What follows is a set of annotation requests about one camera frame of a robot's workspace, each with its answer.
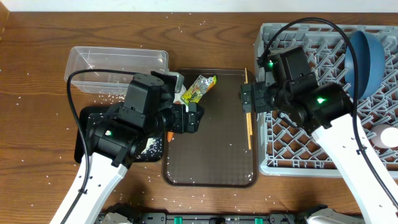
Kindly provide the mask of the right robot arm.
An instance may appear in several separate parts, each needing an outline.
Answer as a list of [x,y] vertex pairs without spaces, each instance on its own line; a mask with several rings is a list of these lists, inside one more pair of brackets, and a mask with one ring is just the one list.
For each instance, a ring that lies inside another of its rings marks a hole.
[[397,223],[397,183],[367,139],[343,88],[319,85],[301,46],[272,51],[264,67],[275,82],[242,85],[243,111],[285,113],[328,154],[366,223]]

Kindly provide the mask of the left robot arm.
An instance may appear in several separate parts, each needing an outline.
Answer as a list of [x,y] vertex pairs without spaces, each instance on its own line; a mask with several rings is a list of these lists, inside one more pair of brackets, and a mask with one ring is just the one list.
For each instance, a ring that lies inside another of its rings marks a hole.
[[91,128],[81,125],[73,104],[72,78],[68,102],[83,145],[81,165],[52,223],[94,223],[114,188],[126,175],[147,140],[166,131],[195,133],[204,115],[196,103],[175,104],[178,76],[132,72],[125,100],[109,107]]

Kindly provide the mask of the white tissue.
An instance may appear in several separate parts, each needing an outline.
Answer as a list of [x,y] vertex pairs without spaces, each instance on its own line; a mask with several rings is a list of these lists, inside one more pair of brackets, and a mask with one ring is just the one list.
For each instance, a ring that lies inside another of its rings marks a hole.
[[186,90],[187,90],[187,89],[186,89],[185,86],[183,85],[183,86],[182,86],[182,89],[181,89],[181,91],[180,91],[180,93],[176,93],[176,94],[175,94],[174,104],[180,104],[180,105],[188,106],[188,104],[185,103],[185,102],[182,100],[182,96],[185,94]]

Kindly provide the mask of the white rice pile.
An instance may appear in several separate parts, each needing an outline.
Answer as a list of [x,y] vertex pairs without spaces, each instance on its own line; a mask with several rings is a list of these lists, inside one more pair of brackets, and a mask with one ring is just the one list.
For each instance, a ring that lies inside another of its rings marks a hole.
[[147,144],[145,149],[141,152],[141,154],[154,154],[155,152],[159,152],[162,149],[162,139],[161,138],[149,138],[147,140]]

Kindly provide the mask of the dark blue plate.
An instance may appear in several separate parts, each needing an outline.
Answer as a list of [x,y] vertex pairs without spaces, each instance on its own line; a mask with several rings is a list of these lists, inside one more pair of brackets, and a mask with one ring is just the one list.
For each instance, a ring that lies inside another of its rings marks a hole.
[[350,37],[358,63],[358,99],[372,96],[381,86],[385,57],[381,41],[369,32],[357,31]]

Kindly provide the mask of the pink cup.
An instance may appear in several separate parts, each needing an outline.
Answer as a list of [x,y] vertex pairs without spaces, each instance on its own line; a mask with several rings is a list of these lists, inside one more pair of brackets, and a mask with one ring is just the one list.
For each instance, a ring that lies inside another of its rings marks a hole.
[[371,131],[376,134],[376,136],[371,139],[376,147],[382,149],[397,147],[397,128],[388,124],[380,124],[373,127]]

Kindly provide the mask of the orange carrot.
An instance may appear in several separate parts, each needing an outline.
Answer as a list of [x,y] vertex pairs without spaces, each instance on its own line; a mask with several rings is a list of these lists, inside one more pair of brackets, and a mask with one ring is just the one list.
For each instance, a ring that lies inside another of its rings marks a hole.
[[173,132],[168,132],[167,133],[167,141],[171,142],[174,139],[174,133]]

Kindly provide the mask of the yellow green snack wrapper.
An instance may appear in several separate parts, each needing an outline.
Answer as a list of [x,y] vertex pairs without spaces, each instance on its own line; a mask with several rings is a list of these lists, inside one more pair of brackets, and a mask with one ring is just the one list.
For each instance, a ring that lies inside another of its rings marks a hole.
[[198,103],[202,96],[207,93],[216,84],[216,82],[216,76],[205,78],[204,76],[199,75],[190,88],[182,96],[182,100],[187,104]]

